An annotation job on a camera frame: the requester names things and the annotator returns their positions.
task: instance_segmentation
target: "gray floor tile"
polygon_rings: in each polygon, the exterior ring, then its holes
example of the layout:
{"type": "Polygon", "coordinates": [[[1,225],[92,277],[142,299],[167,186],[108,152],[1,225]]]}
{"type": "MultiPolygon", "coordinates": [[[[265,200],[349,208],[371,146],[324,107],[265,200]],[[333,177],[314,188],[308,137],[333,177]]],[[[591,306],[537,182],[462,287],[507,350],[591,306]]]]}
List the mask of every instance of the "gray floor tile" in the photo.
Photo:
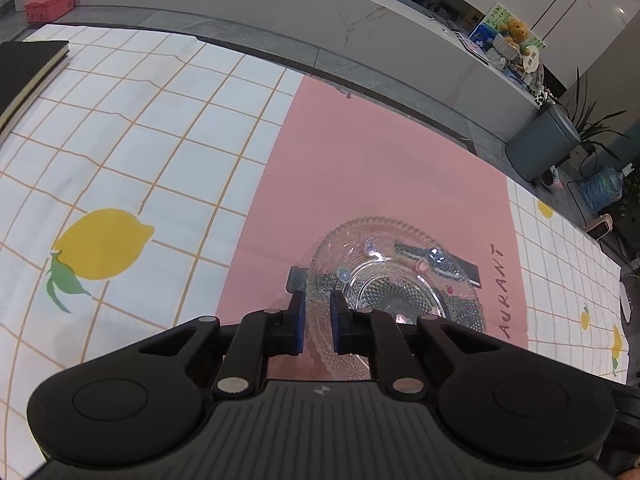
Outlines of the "gray floor tile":
{"type": "Polygon", "coordinates": [[[33,26],[25,28],[20,34],[18,34],[18,36],[15,37],[14,41],[26,40],[31,34],[33,34],[39,28],[40,27],[33,27],[33,26]]]}
{"type": "Polygon", "coordinates": [[[0,18],[7,14],[15,14],[15,0],[8,0],[0,6],[0,18]]]}
{"type": "MultiPolygon", "coordinates": [[[[603,253],[620,266],[621,277],[632,274],[631,267],[627,262],[633,260],[634,256],[626,252],[623,242],[618,240],[618,235],[615,232],[608,233],[600,239],[600,248],[603,253]]],[[[636,327],[636,332],[640,332],[640,314],[638,315],[636,327]]]]}
{"type": "Polygon", "coordinates": [[[133,27],[155,12],[155,9],[139,7],[81,6],[66,13],[56,23],[113,23],[133,27]]]}
{"type": "Polygon", "coordinates": [[[24,12],[9,12],[0,18],[0,41],[10,41],[28,26],[24,12]]]}
{"type": "Polygon", "coordinates": [[[393,101],[431,118],[435,123],[453,130],[460,136],[469,138],[464,116],[436,99],[382,72],[323,49],[320,49],[314,67],[393,99],[393,101]]]}
{"type": "Polygon", "coordinates": [[[172,32],[184,32],[189,27],[209,21],[206,16],[197,16],[172,10],[156,10],[151,16],[140,23],[141,27],[161,28],[172,32]]]}
{"type": "Polygon", "coordinates": [[[475,122],[466,120],[466,125],[471,135],[471,140],[476,146],[482,146],[488,152],[493,153],[500,158],[505,158],[503,140],[496,137],[494,134],[485,130],[482,126],[478,126],[475,122]]]}
{"type": "Polygon", "coordinates": [[[196,23],[185,28],[182,32],[254,48],[307,66],[313,66],[318,56],[318,47],[311,44],[259,28],[223,20],[207,20],[196,23]]]}
{"type": "Polygon", "coordinates": [[[410,121],[414,121],[414,122],[420,124],[420,126],[424,126],[425,128],[430,129],[432,132],[435,132],[435,133],[439,134],[440,136],[443,136],[445,139],[450,140],[454,144],[457,144],[458,146],[460,146],[460,148],[463,148],[464,150],[468,151],[468,146],[466,146],[464,144],[464,142],[461,142],[459,139],[456,139],[455,137],[452,137],[449,134],[443,132],[441,129],[437,128],[433,124],[425,123],[424,121],[421,121],[420,119],[417,119],[416,117],[413,117],[413,116],[411,116],[409,114],[405,114],[404,112],[401,112],[400,110],[394,108],[393,106],[389,106],[389,105],[381,102],[379,99],[376,99],[376,98],[361,94],[359,92],[353,91],[353,90],[351,90],[349,88],[345,88],[345,87],[343,87],[343,86],[341,86],[339,84],[336,84],[336,83],[331,82],[331,81],[327,81],[327,80],[322,79],[320,77],[318,77],[317,79],[319,79],[321,81],[324,81],[328,85],[334,86],[338,91],[342,92],[343,94],[357,95],[358,97],[360,97],[361,99],[364,99],[365,101],[370,101],[370,102],[376,104],[377,106],[382,106],[383,108],[386,108],[387,110],[390,110],[393,113],[402,115],[403,117],[406,117],[410,121]]]}
{"type": "Polygon", "coordinates": [[[575,180],[574,175],[568,174],[560,169],[559,174],[560,180],[562,181],[562,189],[551,192],[546,187],[536,187],[532,186],[531,183],[526,182],[518,175],[511,163],[505,157],[497,156],[479,145],[476,146],[476,150],[478,151],[478,157],[482,158],[482,160],[488,162],[494,168],[510,177],[511,180],[514,180],[521,186],[525,187],[527,190],[532,192],[533,195],[542,200],[542,202],[567,218],[568,221],[576,227],[582,228],[585,225],[585,219],[588,222],[594,218],[594,215],[589,213],[584,200],[578,192],[577,184],[571,182],[572,180],[575,180]]]}

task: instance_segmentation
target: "teddy bear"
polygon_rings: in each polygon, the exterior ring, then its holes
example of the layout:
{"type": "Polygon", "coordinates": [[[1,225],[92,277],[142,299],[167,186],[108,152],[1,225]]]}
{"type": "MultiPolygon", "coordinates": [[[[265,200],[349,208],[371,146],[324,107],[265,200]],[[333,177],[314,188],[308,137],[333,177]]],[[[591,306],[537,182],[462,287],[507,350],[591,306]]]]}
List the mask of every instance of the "teddy bear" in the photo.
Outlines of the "teddy bear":
{"type": "Polygon", "coordinates": [[[516,48],[520,48],[520,44],[529,37],[529,28],[518,18],[509,18],[506,23],[500,26],[502,33],[507,33],[504,40],[516,48]]]}

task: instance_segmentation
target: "table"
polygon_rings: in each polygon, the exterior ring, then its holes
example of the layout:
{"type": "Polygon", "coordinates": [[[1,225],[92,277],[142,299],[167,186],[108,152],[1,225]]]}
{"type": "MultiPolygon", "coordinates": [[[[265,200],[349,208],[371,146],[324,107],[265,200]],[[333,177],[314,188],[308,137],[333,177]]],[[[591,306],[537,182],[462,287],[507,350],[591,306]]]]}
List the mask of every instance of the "table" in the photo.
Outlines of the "table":
{"type": "MultiPolygon", "coordinates": [[[[42,461],[25,415],[44,379],[203,314],[281,305],[289,267],[362,216],[402,219],[477,266],[490,335],[625,381],[619,267],[453,142],[191,36],[30,38],[45,39],[71,42],[69,66],[0,146],[5,478],[42,461]],[[77,285],[49,274],[60,262],[77,285]]],[[[299,363],[322,374],[313,355],[299,363]]]]}

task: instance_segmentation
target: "red plastic box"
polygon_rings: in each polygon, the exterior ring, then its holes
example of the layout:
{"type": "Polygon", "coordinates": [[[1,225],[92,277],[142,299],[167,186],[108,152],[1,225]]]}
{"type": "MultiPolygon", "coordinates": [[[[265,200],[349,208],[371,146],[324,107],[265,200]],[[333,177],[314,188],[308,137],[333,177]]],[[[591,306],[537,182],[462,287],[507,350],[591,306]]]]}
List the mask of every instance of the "red plastic box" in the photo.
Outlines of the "red plastic box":
{"type": "Polygon", "coordinates": [[[50,23],[74,8],[74,0],[24,0],[27,21],[50,23]]]}

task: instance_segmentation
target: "glass plate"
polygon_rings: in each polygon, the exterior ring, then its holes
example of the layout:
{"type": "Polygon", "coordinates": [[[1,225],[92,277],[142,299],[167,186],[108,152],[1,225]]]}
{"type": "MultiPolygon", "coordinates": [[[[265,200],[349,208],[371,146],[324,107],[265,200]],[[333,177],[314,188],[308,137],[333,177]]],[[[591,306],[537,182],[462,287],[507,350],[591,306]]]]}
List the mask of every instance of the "glass plate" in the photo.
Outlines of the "glass plate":
{"type": "Polygon", "coordinates": [[[334,379],[367,378],[369,367],[359,356],[334,353],[332,290],[341,290],[350,308],[383,310],[398,323],[436,314],[486,331],[475,289],[456,259],[433,238],[398,220],[356,219],[320,244],[306,283],[308,334],[334,379]]]}

